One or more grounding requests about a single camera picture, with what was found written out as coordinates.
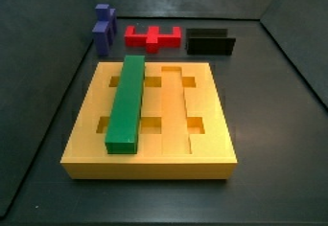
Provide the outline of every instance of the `red cross-shaped block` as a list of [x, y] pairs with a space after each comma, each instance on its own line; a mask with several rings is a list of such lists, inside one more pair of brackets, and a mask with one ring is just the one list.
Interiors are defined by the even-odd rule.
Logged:
[[149, 26], [147, 34], [137, 34], [135, 26], [129, 26], [125, 34], [126, 46], [143, 47], [155, 54], [161, 47], [181, 46], [181, 28], [173, 27], [173, 34], [160, 34], [160, 26]]

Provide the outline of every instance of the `wooden puzzle board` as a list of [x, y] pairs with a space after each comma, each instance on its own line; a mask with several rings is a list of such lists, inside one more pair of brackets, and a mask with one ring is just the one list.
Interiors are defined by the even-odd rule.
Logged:
[[122, 62], [101, 62], [62, 157], [74, 179], [226, 179], [237, 165], [210, 67], [146, 62], [137, 154], [107, 154]]

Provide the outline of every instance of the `green block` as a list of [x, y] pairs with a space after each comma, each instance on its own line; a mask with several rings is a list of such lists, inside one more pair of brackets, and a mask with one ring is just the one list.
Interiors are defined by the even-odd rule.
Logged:
[[143, 77], [145, 56], [126, 56], [105, 137], [107, 153], [137, 153]]

